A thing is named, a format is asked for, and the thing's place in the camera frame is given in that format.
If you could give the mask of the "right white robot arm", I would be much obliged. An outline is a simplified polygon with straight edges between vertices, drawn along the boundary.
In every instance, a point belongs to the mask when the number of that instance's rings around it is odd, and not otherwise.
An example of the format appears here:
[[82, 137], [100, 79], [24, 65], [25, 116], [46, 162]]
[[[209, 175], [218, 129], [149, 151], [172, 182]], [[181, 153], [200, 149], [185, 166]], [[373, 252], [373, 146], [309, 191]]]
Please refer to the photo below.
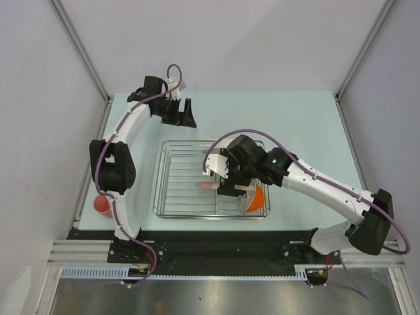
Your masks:
[[259, 180], [302, 193], [345, 218], [329, 228], [311, 230], [303, 246], [308, 262], [318, 263], [334, 250], [353, 247], [376, 256], [384, 248], [394, 215], [392, 196], [386, 190], [373, 193], [337, 182], [283, 148], [266, 152], [246, 135], [213, 144], [211, 151], [221, 168], [212, 167], [209, 157], [205, 166], [224, 179], [219, 194], [238, 195], [240, 186]]

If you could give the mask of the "white orange ceramic bowl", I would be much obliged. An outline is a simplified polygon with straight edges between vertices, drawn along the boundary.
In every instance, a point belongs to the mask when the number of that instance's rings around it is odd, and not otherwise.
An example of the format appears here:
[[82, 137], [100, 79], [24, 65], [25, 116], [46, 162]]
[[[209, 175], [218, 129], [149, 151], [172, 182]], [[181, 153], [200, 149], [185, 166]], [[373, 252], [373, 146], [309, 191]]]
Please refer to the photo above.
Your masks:
[[246, 187], [245, 196], [240, 199], [240, 211], [250, 213], [260, 209], [265, 204], [265, 194], [259, 184]]

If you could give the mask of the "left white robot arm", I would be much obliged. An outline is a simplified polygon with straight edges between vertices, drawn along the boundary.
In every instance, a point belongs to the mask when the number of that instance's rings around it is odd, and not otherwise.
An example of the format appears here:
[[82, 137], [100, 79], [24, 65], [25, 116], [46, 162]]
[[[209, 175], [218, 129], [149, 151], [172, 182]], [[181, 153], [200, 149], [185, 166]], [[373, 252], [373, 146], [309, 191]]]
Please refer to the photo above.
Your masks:
[[152, 116], [160, 117], [161, 123], [166, 125], [197, 127], [189, 98], [185, 99], [184, 109], [180, 110], [183, 85], [180, 79], [146, 76], [143, 86], [127, 97], [125, 113], [112, 131], [102, 140], [92, 140], [89, 144], [93, 182], [97, 192], [110, 203], [116, 223], [114, 235], [126, 241], [122, 254], [133, 263], [144, 257], [145, 246], [134, 240], [140, 232], [140, 225], [126, 202], [128, 190], [137, 177], [131, 145]]

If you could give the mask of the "white scalloped plate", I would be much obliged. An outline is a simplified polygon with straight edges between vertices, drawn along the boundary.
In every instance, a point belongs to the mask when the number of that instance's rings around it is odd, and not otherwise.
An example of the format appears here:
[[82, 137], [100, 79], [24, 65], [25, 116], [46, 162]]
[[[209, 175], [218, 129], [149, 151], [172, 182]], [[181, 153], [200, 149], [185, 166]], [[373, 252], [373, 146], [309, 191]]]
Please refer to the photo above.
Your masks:
[[202, 150], [202, 154], [220, 154], [221, 149], [220, 148], [213, 148], [212, 150]]

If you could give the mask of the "pink cream floral plate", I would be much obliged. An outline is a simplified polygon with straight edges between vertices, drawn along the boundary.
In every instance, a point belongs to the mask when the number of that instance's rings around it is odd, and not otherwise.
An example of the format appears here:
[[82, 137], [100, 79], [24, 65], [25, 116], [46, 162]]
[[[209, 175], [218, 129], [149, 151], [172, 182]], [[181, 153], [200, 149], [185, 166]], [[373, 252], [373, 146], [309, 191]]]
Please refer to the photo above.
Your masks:
[[197, 182], [196, 186], [198, 188], [207, 189], [207, 190], [217, 190], [219, 187], [218, 182]]

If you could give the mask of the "metal wire dish rack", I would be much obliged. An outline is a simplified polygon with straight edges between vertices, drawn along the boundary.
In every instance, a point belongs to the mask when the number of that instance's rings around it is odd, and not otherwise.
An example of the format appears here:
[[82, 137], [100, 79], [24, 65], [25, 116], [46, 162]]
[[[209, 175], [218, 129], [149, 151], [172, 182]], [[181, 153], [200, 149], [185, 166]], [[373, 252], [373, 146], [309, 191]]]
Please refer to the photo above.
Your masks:
[[163, 219], [261, 220], [270, 213], [268, 186], [259, 183], [264, 204], [243, 212], [240, 202], [247, 195], [233, 197], [197, 187], [197, 182], [219, 183], [216, 174], [203, 174], [202, 162], [211, 140], [167, 140], [162, 144], [154, 196], [154, 213]]

